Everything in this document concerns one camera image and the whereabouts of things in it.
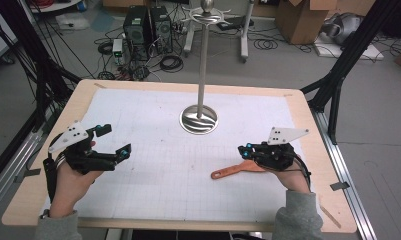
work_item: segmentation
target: brown wooden utensil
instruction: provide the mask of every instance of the brown wooden utensil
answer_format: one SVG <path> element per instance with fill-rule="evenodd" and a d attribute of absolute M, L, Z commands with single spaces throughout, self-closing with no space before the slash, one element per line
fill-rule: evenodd
<path fill-rule="evenodd" d="M 210 174 L 210 177 L 212 179 L 219 179 L 219 178 L 223 178 L 223 177 L 235 174 L 235 173 L 239 173 L 241 171 L 266 172 L 265 169 L 259 167 L 254 161 L 244 160 L 241 164 L 214 171 L 214 172 L 212 172 L 212 174 Z"/>

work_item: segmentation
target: gray sleeve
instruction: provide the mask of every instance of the gray sleeve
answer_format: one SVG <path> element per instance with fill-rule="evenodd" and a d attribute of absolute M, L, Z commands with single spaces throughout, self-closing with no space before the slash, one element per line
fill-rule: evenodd
<path fill-rule="evenodd" d="M 272 239 L 323 239 L 322 225 L 316 210 L 316 194 L 287 190 L 286 206 L 277 212 Z"/>
<path fill-rule="evenodd" d="M 64 218 L 49 218 L 38 220 L 35 240 L 82 240 L 78 233 L 78 213 Z"/>

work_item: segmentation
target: wooden table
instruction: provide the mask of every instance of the wooden table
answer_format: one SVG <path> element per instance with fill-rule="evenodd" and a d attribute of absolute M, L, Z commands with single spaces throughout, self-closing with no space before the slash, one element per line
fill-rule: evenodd
<path fill-rule="evenodd" d="M 97 89 L 131 89 L 166 92 L 197 92 L 198 86 L 192 84 L 118 82 L 102 80 L 81 81 L 63 113 L 42 147 L 32 165 L 32 169 L 43 168 L 48 144 L 54 136 L 66 129 L 75 119 L 82 119 Z M 303 93 L 293 89 L 252 88 L 233 86 L 206 86 L 206 93 L 240 94 L 256 96 L 284 97 L 289 105 L 296 128 L 307 128 L 310 134 L 300 139 L 307 165 L 313 173 L 311 180 L 323 212 L 323 232 L 352 233 L 357 227 L 342 190 L 333 191 L 331 184 L 338 182 L 332 163 L 322 142 L 315 121 L 310 113 Z M 38 176 L 24 179 L 16 195 L 5 211 L 2 222 L 13 226 L 35 226 L 40 209 L 47 196 L 44 172 Z M 226 231 L 272 231 L 268 224 L 254 223 L 216 223 L 205 221 L 167 221 L 132 219 L 94 219 L 80 218 L 81 227 L 131 228 L 131 229 L 178 229 L 178 230 L 226 230 Z"/>

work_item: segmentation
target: gray floor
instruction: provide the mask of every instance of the gray floor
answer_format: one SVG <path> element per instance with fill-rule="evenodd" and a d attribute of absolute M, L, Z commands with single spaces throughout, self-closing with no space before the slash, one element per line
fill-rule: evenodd
<path fill-rule="evenodd" d="M 106 13 L 97 6 L 91 7 L 84 16 L 93 24 L 104 17 L 102 14 Z M 255 20 L 256 30 L 273 27 L 271 19 Z M 87 30 L 67 32 L 63 38 L 94 72 L 100 55 L 93 40 L 121 25 L 122 20 L 118 18 L 109 25 L 92 25 Z M 277 31 L 265 33 L 273 35 Z M 146 81 L 197 83 L 200 37 L 196 33 L 192 53 L 183 58 L 182 71 L 157 72 L 158 77 L 150 75 Z M 88 75 L 58 38 L 54 39 L 66 68 L 79 76 Z M 281 42 L 277 49 L 258 50 L 250 41 L 249 58 L 243 64 L 239 45 L 238 38 L 210 35 L 208 84 L 300 89 L 325 76 L 336 61 L 318 57 L 315 51 L 304 53 Z M 382 44 L 376 47 L 381 51 L 388 49 Z M 401 239 L 401 67 L 393 62 L 394 57 L 389 52 L 383 55 L 383 61 L 359 61 L 348 75 L 341 96 L 337 139 L 377 238 Z M 32 93 L 20 65 L 0 64 L 0 154 L 34 108 Z M 1 216 L 17 187 L 18 184 L 14 184 L 0 204 L 0 240 L 16 239 L 16 236 L 31 239 L 34 233 L 34 228 L 1 224 Z M 81 231 L 85 239 L 103 239 L 105 235 L 102 229 Z M 326 237 L 360 239 L 357 233 L 327 234 Z"/>

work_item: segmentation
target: round metal base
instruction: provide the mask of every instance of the round metal base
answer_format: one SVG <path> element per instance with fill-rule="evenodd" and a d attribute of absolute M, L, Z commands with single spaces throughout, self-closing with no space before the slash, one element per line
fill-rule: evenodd
<path fill-rule="evenodd" d="M 203 114 L 197 118 L 198 105 L 187 107 L 182 111 L 179 123 L 185 131 L 192 134 L 208 134 L 218 126 L 218 115 L 208 106 L 203 105 Z"/>

